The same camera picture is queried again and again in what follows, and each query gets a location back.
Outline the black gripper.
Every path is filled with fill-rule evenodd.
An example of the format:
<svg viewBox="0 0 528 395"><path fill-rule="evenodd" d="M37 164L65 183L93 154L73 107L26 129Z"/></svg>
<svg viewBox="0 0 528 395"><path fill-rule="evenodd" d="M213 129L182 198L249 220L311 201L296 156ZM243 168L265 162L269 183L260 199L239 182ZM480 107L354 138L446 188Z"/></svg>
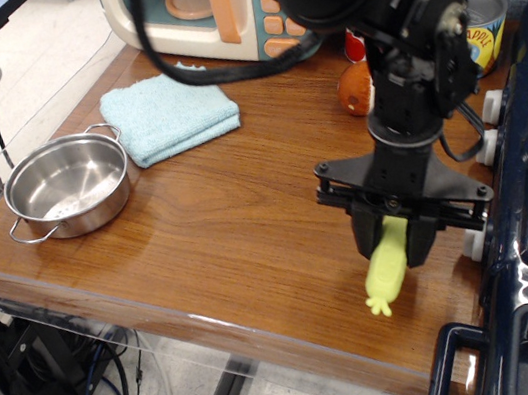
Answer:
<svg viewBox="0 0 528 395"><path fill-rule="evenodd" d="M473 158L482 147L483 122L473 110L462 116L478 134L465 152L449 148L441 122L410 137L374 131L374 151L358 158L322 161L314 170L319 179L317 201L345 209L351 218L358 252L370 259L382 238L382 219L408 219L407 266L426 262L436 234L446 227L479 230L493 198L492 188L446 166L433 150L440 143L456 161Z"/></svg>

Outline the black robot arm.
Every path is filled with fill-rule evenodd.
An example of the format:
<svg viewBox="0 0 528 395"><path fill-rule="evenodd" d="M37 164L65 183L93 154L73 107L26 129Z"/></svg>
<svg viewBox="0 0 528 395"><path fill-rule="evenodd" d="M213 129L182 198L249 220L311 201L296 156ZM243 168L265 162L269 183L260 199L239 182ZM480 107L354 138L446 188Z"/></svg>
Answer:
<svg viewBox="0 0 528 395"><path fill-rule="evenodd" d="M479 230L493 197L483 183L453 171L436 156L444 123L478 89L467 38L466 0L277 0L285 13L319 34L351 30L363 36L375 88L369 155L316 167L322 204L352 219L355 242L371 257L387 216L407 221L409 267L425 262L438 232Z"/></svg>

